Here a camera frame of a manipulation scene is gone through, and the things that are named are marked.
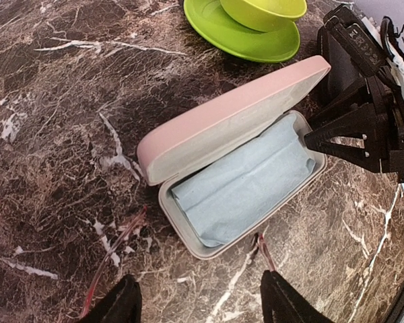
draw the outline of glasses case lid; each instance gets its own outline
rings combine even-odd
[[[329,72],[321,56],[299,61],[218,96],[148,133],[137,156],[150,186],[208,160],[232,141],[254,137],[261,122],[274,122]]]

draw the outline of cable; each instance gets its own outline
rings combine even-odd
[[[400,37],[402,31],[400,33],[396,33],[393,30],[393,22],[392,22],[392,20],[390,18],[389,18],[389,24],[388,24],[387,32],[388,32],[388,39],[391,42],[392,47],[397,50],[399,56],[401,56],[403,58],[403,60],[404,60],[404,52],[401,50],[401,48],[399,48],[399,43],[398,43],[398,40],[397,40],[398,37]]]
[[[391,34],[391,36],[395,39],[394,42],[398,44],[397,39],[395,38],[395,32],[393,30],[392,19],[390,17],[384,16],[382,24],[380,26],[380,38],[382,40],[383,50],[388,58],[398,66],[401,72],[404,73],[404,57],[400,54],[400,52],[398,52],[400,57],[395,56],[395,54],[392,52],[390,48],[391,45],[389,44],[389,34]]]
[[[400,91],[401,86],[395,83],[394,79],[392,78],[392,74],[390,71],[387,71],[383,67],[380,68],[380,70],[377,73],[377,77],[383,82],[387,87],[391,88],[392,90],[395,91]]]

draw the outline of white object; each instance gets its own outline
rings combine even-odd
[[[362,22],[371,33],[373,38],[382,46],[382,40],[380,38],[380,32],[378,28],[376,28],[367,17],[362,18]],[[391,51],[394,54],[394,61],[392,62],[390,59],[387,59],[388,64],[391,66],[391,73],[397,82],[398,85],[401,86],[401,93],[404,99],[404,60],[398,54],[397,50],[393,48],[391,45]]]

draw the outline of yellow-green bowl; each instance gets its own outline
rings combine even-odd
[[[307,11],[305,0],[220,0],[223,9],[240,24],[260,32],[272,32],[284,20],[296,21]]]

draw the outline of lime green bowl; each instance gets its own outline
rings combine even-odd
[[[184,12],[196,32],[231,55],[260,63],[280,63],[299,50],[296,24],[286,20],[272,32],[258,32],[233,20],[220,0],[184,0]]]
[[[240,24],[260,32],[272,32],[307,11],[305,0],[220,0],[223,9]]]

